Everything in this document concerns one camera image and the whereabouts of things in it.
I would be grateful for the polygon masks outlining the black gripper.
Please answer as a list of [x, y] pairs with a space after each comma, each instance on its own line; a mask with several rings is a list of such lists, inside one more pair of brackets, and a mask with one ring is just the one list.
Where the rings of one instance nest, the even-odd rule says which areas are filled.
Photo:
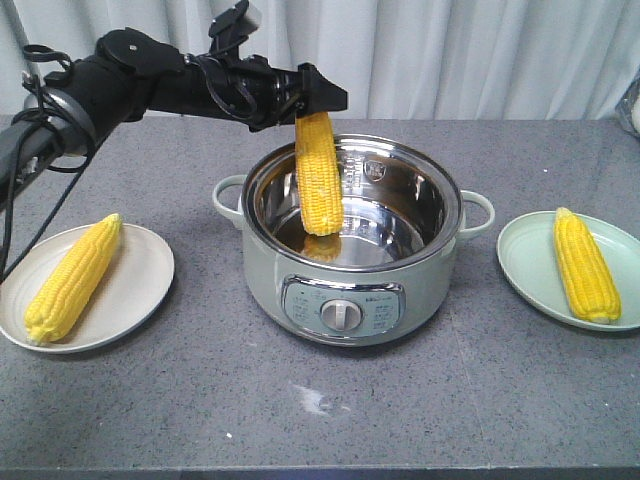
[[348, 92], [311, 63], [282, 70], [261, 56], [224, 60], [198, 55], [192, 58], [192, 73], [197, 115], [236, 121], [251, 131], [292, 125], [297, 115], [348, 108]]

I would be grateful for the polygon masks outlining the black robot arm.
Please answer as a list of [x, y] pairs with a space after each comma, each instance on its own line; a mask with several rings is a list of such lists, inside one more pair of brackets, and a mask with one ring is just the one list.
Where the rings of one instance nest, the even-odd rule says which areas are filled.
[[32, 106], [1, 133], [1, 202], [19, 195], [56, 158], [88, 153], [119, 124], [138, 121], [148, 110], [230, 120], [260, 131], [347, 108], [347, 92], [312, 64], [288, 71], [261, 56], [240, 58], [251, 31], [213, 27], [210, 49], [201, 55], [183, 54], [132, 28], [107, 33], [93, 55], [77, 61], [27, 46], [26, 55], [62, 61], [63, 69], [43, 82], [26, 81]]

